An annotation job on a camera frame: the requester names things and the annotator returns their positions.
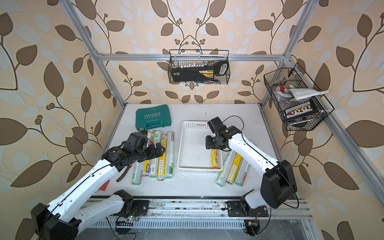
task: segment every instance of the green plastic case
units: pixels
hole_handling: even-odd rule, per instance
[[[141,108],[136,111],[136,129],[138,131],[170,125],[169,108],[166,104],[153,108]]]

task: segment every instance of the white tabletop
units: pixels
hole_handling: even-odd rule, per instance
[[[120,145],[131,133],[137,132],[135,128],[137,109],[154,106],[158,104],[128,104],[109,147]],[[243,119],[244,136],[254,139],[257,141],[257,147],[266,154],[276,157],[257,104],[169,104],[168,107],[172,125],[156,130],[175,132],[174,177],[162,182],[157,181],[156,178],[143,177],[140,185],[132,185],[132,167],[123,180],[116,182],[121,175],[118,173],[111,178],[106,191],[98,191],[94,195],[112,195],[123,189],[132,196],[226,197],[242,196],[252,189],[260,188],[262,179],[252,167],[243,187],[235,184],[219,187],[215,183],[218,173],[181,172],[176,167],[184,121],[209,121],[215,117],[220,117],[223,121],[231,115],[237,115]],[[226,120],[225,125],[227,127],[233,125],[238,129],[243,127],[240,119],[235,117]]]

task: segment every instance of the wall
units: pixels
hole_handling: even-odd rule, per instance
[[[99,52],[137,54],[169,54],[170,49],[282,54],[304,8],[303,0],[289,0],[284,5],[281,0],[121,0],[113,4],[75,0],[73,4]],[[200,103],[209,93],[207,103],[257,103],[265,93],[260,77],[277,66],[274,62],[232,62],[229,85],[176,86],[169,84],[167,62],[105,64],[128,103]],[[119,65],[126,70],[128,78],[124,78]],[[255,78],[261,65],[263,70],[254,79],[261,81],[254,84],[251,78]]]
[[[320,89],[330,90],[335,115],[381,173],[383,12],[382,1],[321,0],[293,57]],[[272,102],[266,114],[320,235],[382,239],[384,208],[327,125],[287,132]]]
[[[57,1],[0,8],[0,226],[2,239],[29,240],[31,209],[89,171],[120,107]]]

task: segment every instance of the black wire basket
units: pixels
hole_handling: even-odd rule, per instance
[[[172,84],[228,84],[228,50],[169,50],[168,77]]]
[[[296,85],[296,88],[308,88],[302,79],[306,72],[296,64],[293,68],[279,68],[264,75],[265,86],[276,106],[283,125],[288,131],[312,131],[326,118],[334,107],[325,95],[312,96],[305,99],[284,99],[277,94],[280,89]],[[319,99],[323,98],[327,106],[323,106]]]

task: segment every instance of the white basket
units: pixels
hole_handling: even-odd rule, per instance
[[[218,169],[212,169],[212,150],[205,148],[205,137],[212,135],[206,121],[185,121],[181,131],[177,169],[184,172],[220,172],[223,168],[221,151]]]

